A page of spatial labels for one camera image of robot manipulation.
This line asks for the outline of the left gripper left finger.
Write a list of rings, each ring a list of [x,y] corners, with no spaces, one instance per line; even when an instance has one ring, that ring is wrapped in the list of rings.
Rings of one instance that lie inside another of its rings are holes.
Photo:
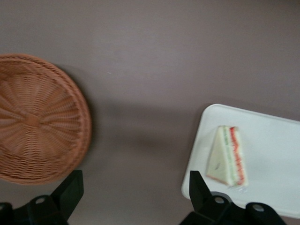
[[[27,204],[30,224],[67,225],[83,193],[83,172],[74,170],[50,195],[40,195]]]

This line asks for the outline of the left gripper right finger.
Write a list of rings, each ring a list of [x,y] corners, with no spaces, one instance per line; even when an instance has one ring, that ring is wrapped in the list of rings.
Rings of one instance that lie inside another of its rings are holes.
[[[231,202],[221,195],[213,195],[199,171],[191,171],[189,177],[189,196],[194,210],[182,225],[232,225],[228,219]]]

